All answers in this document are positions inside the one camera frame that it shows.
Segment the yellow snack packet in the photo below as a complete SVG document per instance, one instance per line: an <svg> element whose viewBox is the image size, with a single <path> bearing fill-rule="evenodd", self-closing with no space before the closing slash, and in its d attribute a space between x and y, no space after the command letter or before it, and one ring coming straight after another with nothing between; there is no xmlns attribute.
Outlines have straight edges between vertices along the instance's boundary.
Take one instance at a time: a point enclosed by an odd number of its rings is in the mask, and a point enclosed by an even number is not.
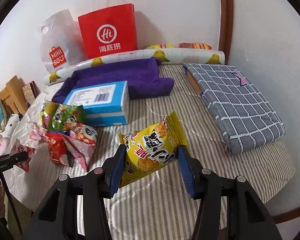
<svg viewBox="0 0 300 240"><path fill-rule="evenodd" d="M181 122L173 111L141 131L119 134L127 149L120 187L133 183L173 162L177 149L187 145Z"/></svg>

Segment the pink panda snack packet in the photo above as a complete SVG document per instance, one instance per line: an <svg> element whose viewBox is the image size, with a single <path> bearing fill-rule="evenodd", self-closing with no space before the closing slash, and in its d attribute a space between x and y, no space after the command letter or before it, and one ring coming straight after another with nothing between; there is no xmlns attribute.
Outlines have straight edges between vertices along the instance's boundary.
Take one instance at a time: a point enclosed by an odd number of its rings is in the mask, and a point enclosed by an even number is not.
<svg viewBox="0 0 300 240"><path fill-rule="evenodd" d="M47 142L46 134L51 131L35 122L30 124L33 126L33 131L30 133L29 138ZM70 166L72 166L72 160L76 159L81 168L85 172L89 172L96 148L97 131L90 126L77 123L73 130L52 133L63 135Z"/></svg>

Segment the red snack packet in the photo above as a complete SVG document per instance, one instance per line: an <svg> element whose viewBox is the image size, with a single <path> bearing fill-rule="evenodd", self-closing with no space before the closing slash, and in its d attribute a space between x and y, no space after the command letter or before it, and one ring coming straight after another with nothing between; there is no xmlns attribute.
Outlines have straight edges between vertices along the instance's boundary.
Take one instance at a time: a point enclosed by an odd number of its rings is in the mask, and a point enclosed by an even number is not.
<svg viewBox="0 0 300 240"><path fill-rule="evenodd" d="M48 132L46 136L51 161L58 165L70 166L63 135Z"/></svg>

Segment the green snack packet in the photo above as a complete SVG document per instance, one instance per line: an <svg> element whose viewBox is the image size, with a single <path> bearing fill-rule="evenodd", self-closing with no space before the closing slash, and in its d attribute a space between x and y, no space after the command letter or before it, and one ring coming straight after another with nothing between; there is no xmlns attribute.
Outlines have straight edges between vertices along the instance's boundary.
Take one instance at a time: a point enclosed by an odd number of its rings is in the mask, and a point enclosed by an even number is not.
<svg viewBox="0 0 300 240"><path fill-rule="evenodd" d="M63 105L46 100L40 111L42 125L51 132L72 130L77 123L85 124L83 106Z"/></svg>

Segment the pink strawberry candy packet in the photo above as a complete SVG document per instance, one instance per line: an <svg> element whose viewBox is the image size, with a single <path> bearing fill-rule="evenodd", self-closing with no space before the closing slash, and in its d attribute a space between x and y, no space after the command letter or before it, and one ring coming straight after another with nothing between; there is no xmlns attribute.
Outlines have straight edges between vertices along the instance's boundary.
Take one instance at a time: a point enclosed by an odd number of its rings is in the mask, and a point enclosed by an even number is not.
<svg viewBox="0 0 300 240"><path fill-rule="evenodd" d="M14 165L29 173L30 161L36 152L35 148L22 145L20 140L16 140L10 152L10 156L14 161Z"/></svg>

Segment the striped bed mattress cover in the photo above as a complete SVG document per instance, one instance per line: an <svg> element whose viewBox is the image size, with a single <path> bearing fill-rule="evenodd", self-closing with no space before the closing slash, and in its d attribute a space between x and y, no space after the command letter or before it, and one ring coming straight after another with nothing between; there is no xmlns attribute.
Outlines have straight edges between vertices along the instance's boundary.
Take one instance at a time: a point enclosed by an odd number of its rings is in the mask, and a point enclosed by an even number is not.
<svg viewBox="0 0 300 240"><path fill-rule="evenodd" d="M186 137L189 154L202 167L225 178L244 176L263 202L268 202L292 179L295 166L281 139L237 155L227 152L227 145L214 117L191 86L183 66L160 67L160 76L174 80L169 96L132 100L128 123L97 128L95 153L91 168L101 167L120 145L120 135L155 126L171 113L178 116ZM34 148L27 171L14 167L5 173L11 194L30 210L40 202L61 174L85 175L78 161L71 166L51 161L47 143L32 140L30 133L41 123L43 104L51 100L61 84L46 87L29 107L14 130L11 142L19 140ZM113 239L189 239L194 230L200 202L186 191L173 153L156 148L153 137L137 140L133 149L141 158L141 167L153 169L106 199L104 205Z"/></svg>

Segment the blue tissue box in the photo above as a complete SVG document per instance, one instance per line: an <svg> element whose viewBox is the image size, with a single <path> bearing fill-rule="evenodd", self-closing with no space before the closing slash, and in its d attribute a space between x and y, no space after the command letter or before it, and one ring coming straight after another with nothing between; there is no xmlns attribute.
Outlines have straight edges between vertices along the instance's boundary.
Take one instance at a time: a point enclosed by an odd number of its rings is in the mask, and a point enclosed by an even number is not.
<svg viewBox="0 0 300 240"><path fill-rule="evenodd" d="M86 124L92 127L128 124L127 81L117 81L71 90L65 105L82 106Z"/></svg>

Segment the wooden furniture piece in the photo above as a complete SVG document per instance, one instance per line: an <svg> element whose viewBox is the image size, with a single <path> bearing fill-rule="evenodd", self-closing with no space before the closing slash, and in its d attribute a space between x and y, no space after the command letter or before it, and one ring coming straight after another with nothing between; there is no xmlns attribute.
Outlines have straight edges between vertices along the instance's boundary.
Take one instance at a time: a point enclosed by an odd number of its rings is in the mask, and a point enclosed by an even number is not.
<svg viewBox="0 0 300 240"><path fill-rule="evenodd" d="M6 83L5 88L0 92L0 100L7 115L24 115L27 112L29 107L22 91L23 86L23 80L15 75Z"/></svg>

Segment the grey checked folded cloth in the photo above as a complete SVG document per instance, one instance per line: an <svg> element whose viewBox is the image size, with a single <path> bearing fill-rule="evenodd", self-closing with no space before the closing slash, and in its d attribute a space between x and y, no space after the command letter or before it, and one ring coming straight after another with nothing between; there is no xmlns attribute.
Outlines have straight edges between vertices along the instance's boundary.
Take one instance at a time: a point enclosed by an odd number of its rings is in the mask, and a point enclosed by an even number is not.
<svg viewBox="0 0 300 240"><path fill-rule="evenodd" d="M185 63L217 122L228 153L237 155L283 137L283 122L263 94L236 67Z"/></svg>

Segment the patterned small box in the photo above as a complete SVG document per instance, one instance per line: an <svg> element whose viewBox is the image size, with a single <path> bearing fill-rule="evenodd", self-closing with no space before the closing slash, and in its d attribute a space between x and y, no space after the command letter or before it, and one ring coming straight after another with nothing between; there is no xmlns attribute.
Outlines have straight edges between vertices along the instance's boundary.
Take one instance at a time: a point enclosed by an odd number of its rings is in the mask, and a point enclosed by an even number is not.
<svg viewBox="0 0 300 240"><path fill-rule="evenodd" d="M22 87L22 91L28 107L30 107L40 93L40 89L34 81L25 84Z"/></svg>

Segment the purple towel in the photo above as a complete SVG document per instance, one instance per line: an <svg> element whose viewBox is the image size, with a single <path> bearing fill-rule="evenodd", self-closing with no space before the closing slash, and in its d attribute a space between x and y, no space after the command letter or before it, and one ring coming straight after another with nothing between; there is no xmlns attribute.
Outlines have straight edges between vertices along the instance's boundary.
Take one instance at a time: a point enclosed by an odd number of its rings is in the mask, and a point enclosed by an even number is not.
<svg viewBox="0 0 300 240"><path fill-rule="evenodd" d="M159 70L159 60L154 57L77 70L64 81L52 101L63 103L73 89L117 81L127 81L131 100L168 96L173 89L174 80L160 77Z"/></svg>

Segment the rolled lemon print mat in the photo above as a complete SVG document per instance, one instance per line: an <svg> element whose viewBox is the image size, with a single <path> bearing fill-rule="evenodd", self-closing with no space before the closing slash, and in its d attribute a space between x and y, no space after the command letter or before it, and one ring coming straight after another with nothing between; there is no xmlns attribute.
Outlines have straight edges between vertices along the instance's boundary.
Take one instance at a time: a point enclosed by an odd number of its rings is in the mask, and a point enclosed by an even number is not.
<svg viewBox="0 0 300 240"><path fill-rule="evenodd" d="M150 59L151 57L158 59L162 64L225 64L225 54L222 51L192 48L143 49L97 57L61 68L59 70L54 70L51 74L43 78L43 83L46 86L50 86L54 85L55 83L63 82L77 70L95 67L102 64Z"/></svg>

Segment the orange chips bag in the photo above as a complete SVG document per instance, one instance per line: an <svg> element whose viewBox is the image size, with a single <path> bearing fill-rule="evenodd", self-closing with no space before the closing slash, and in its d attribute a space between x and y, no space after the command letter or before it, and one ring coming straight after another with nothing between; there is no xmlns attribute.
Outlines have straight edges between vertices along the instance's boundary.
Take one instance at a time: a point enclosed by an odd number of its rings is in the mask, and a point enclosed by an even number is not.
<svg viewBox="0 0 300 240"><path fill-rule="evenodd" d="M179 48L212 50L212 47L205 43L180 43Z"/></svg>

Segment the white Miniso plastic bag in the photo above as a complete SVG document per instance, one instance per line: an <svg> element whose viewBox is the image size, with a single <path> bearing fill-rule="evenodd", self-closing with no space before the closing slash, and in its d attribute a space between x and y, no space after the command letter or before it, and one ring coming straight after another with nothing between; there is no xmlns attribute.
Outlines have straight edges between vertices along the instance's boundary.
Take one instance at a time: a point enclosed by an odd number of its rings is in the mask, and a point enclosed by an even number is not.
<svg viewBox="0 0 300 240"><path fill-rule="evenodd" d="M87 59L79 24L70 10L59 11L40 26L40 57L49 73Z"/></svg>

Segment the red Haidilao paper bag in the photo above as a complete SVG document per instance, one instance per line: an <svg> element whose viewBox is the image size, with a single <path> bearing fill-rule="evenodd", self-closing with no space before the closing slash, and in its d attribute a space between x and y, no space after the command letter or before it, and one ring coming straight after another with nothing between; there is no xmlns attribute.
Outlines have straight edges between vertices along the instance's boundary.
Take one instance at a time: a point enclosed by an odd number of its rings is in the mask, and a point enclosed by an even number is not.
<svg viewBox="0 0 300 240"><path fill-rule="evenodd" d="M132 3L107 7L79 16L79 28L89 59L138 48Z"/></svg>

